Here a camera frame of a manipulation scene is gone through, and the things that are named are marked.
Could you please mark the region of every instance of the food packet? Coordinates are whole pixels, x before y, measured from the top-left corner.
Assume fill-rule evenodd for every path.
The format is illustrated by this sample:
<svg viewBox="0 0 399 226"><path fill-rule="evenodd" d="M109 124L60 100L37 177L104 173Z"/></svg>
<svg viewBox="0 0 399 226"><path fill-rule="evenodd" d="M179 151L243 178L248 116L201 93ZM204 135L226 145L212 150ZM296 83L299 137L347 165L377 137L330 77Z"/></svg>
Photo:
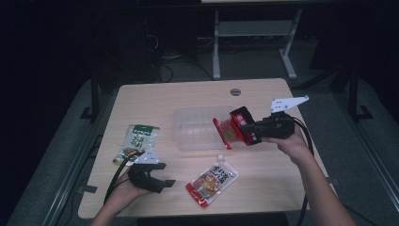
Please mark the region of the food packet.
<svg viewBox="0 0 399 226"><path fill-rule="evenodd" d="M217 163L189 182L185 188L200 206L206 207L238 177L238 172L220 154Z"/></svg>
<svg viewBox="0 0 399 226"><path fill-rule="evenodd" d="M146 151L153 150L155 141L159 135L159 127L151 125L134 124L129 125L126 130L126 137L120 152L114 157L113 162L119 164L133 155L126 163L126 166L132 166Z"/></svg>

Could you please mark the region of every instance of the red and white food packet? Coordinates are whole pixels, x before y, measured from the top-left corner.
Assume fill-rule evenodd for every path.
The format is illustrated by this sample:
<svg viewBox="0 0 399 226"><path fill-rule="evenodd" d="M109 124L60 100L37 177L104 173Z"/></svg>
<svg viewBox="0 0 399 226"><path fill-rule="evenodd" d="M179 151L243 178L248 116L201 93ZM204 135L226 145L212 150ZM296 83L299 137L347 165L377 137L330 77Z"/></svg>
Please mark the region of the red and white food packet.
<svg viewBox="0 0 399 226"><path fill-rule="evenodd" d="M189 182L185 188L200 206L206 207L238 177L238 172L220 154L216 163Z"/></svg>

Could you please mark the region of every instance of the background desk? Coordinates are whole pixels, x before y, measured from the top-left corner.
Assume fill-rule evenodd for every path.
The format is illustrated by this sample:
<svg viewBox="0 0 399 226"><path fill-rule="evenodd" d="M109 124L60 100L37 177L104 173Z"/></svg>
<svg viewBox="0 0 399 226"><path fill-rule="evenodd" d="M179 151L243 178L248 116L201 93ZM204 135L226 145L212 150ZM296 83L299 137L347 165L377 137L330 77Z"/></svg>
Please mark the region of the background desk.
<svg viewBox="0 0 399 226"><path fill-rule="evenodd" d="M232 96L231 89L240 89ZM85 193L79 208L81 218L93 218L103 205L104 195L118 166L112 163L120 150L129 124L161 128L155 151L164 170L154 170L160 180L177 180L161 194L141 197L120 213L124 217L188 216L228 213L262 213L301 208L304 190L296 166L275 144L260 143L228 150L180 151L172 137L173 111L184 106L245 105L254 120L270 115L273 98L292 97L283 79L232 80L196 83L123 86L115 102L88 185L97 191ZM302 120L299 110L287 111ZM201 208L185 185L224 154L240 177L211 205ZM316 151L316 158L324 166Z"/></svg>

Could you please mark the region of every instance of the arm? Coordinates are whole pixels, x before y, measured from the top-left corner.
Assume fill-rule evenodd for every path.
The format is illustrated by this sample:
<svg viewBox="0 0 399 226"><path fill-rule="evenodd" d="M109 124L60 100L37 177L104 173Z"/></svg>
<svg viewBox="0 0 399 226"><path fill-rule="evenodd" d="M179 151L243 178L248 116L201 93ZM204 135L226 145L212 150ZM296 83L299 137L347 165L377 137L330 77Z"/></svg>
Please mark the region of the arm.
<svg viewBox="0 0 399 226"><path fill-rule="evenodd" d="M151 193L130 183L127 170L118 178L116 185L118 186L114 188L104 206L97 213L90 224L91 226L112 225L113 220L120 211L129 206L138 197Z"/></svg>
<svg viewBox="0 0 399 226"><path fill-rule="evenodd" d="M356 225L311 155L299 126L295 126L295 133L287 139L264 137L263 141L276 143L297 165L315 225Z"/></svg>

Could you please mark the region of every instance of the transparent plastic bin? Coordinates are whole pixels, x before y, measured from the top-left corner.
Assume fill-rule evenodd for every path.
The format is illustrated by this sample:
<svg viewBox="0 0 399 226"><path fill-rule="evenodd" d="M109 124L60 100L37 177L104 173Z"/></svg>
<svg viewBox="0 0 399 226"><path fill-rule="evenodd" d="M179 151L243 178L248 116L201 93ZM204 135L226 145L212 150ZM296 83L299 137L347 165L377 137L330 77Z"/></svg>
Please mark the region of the transparent plastic bin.
<svg viewBox="0 0 399 226"><path fill-rule="evenodd" d="M232 105L192 106L173 113L173 138L180 150L226 149L213 118L225 121L237 107Z"/></svg>

